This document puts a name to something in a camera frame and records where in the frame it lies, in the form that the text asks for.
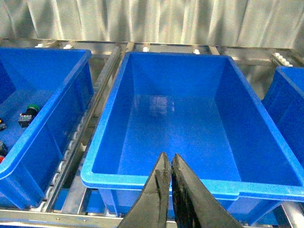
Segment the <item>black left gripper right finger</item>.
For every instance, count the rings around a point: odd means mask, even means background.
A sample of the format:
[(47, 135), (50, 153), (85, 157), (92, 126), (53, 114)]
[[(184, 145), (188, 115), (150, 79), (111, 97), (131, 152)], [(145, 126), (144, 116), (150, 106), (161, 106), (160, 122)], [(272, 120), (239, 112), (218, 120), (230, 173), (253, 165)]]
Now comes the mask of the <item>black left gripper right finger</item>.
[(242, 227), (213, 197), (179, 154), (174, 156), (171, 168), (172, 202), (177, 227)]

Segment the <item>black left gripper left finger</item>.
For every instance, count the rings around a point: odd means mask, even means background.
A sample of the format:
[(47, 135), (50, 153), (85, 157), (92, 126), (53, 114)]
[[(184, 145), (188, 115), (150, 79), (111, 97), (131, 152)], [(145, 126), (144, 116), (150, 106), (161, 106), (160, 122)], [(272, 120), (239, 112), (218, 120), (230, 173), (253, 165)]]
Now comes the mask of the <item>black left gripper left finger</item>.
[(171, 165), (161, 152), (141, 193), (119, 228), (165, 228), (169, 205)]

